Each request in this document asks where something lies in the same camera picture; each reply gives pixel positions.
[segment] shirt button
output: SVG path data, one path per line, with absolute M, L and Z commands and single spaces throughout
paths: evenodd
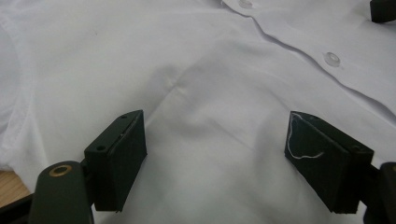
M 239 6 L 242 8 L 253 8 L 253 4 L 248 0 L 239 0 Z
M 327 53 L 324 55 L 324 61 L 325 61 L 329 66 L 332 66 L 332 67 L 338 67 L 338 66 L 340 66 L 340 63 L 341 63 L 341 61 L 340 61 L 340 59 L 338 58 L 338 56 L 335 55 L 335 54 L 333 54 L 333 53 L 331 53 L 331 52 L 327 52 Z

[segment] garment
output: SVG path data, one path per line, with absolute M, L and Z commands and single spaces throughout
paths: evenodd
M 285 159 L 289 113 L 325 119 L 376 166 L 396 161 L 395 26 L 371 24 L 364 1 L 244 3 L 1 3 L 19 65 L 2 80 L 20 79 L 0 165 L 34 190 L 143 109 L 148 156 L 123 212 L 96 223 L 361 223 L 363 206 L 331 214 Z

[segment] white thread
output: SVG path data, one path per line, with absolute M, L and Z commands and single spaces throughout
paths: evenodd
M 296 159 L 296 160 L 300 160 L 300 159 L 317 159 L 317 158 L 321 157 L 321 156 L 324 154 L 324 151 L 320 152 L 320 153 L 319 153 L 318 155 L 316 155 L 316 156 L 302 156 L 302 157 L 294 156 L 293 153 L 291 152 L 291 150 L 290 150 L 290 139 L 291 139 L 291 135 L 292 135 L 292 133 L 293 133 L 293 126 L 292 126 L 292 123 L 293 123 L 293 121 L 294 121 L 294 116 L 297 116 L 297 117 L 299 117 L 300 119 L 303 119 L 303 118 L 302 118 L 300 115 L 298 115 L 298 114 L 291 114 L 290 133 L 289 133 L 289 136 L 288 136 L 288 150 L 289 150 L 290 155 L 291 155 L 294 159 Z

